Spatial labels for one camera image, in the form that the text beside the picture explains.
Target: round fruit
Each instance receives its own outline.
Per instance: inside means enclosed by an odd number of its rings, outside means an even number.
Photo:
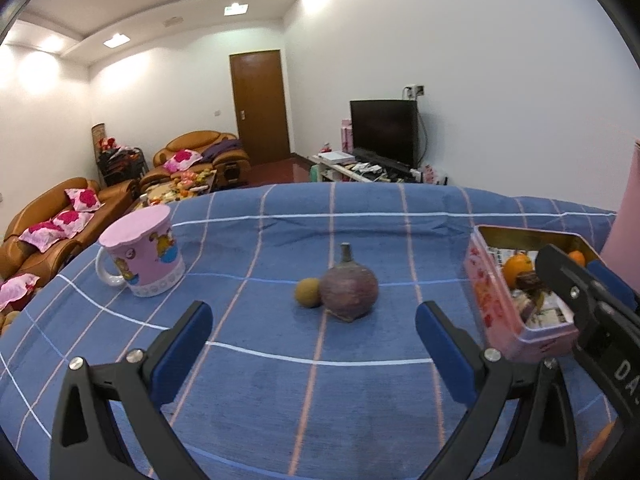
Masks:
[[[378,280],[370,269],[353,261],[349,244],[341,247],[342,261],[320,280],[320,296],[329,314],[350,323],[367,314],[376,303]]]
[[[320,306],[320,280],[317,278],[305,278],[296,285],[296,301],[307,308]]]
[[[585,259],[584,254],[582,254],[580,251],[571,251],[567,256],[569,256],[569,258],[571,258],[581,267],[584,267],[587,264],[587,260]]]
[[[509,288],[516,288],[516,277],[521,272],[531,272],[533,262],[526,254],[514,254],[502,266],[502,275]]]

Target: television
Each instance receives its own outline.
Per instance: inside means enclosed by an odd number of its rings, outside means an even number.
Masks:
[[[418,158],[418,104],[389,99],[351,101],[353,152],[362,150],[416,168]]]

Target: pink mug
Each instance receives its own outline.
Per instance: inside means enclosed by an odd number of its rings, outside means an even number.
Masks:
[[[155,205],[116,220],[100,235],[95,271],[107,285],[126,284],[135,296],[148,298],[174,286],[184,274],[184,261],[171,231],[171,209]],[[104,268],[107,252],[120,276]]]

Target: white wall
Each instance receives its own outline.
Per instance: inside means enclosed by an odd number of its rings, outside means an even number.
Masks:
[[[640,71],[596,0],[299,0],[285,26],[299,153],[339,146],[350,100],[423,84],[454,183],[620,204]]]
[[[97,177],[90,119],[85,67],[0,46],[0,234],[47,189]]]
[[[263,22],[175,34],[93,65],[94,123],[105,123],[118,142],[142,148],[150,166],[158,150],[186,132],[237,134],[229,55],[257,50],[282,51],[290,117],[282,24]]]

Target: air vent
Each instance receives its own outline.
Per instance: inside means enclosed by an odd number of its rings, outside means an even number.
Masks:
[[[162,24],[164,25],[164,28],[168,28],[173,27],[174,25],[180,25],[183,21],[184,18],[182,16],[174,16],[172,18],[169,18],[168,20],[164,20]]]

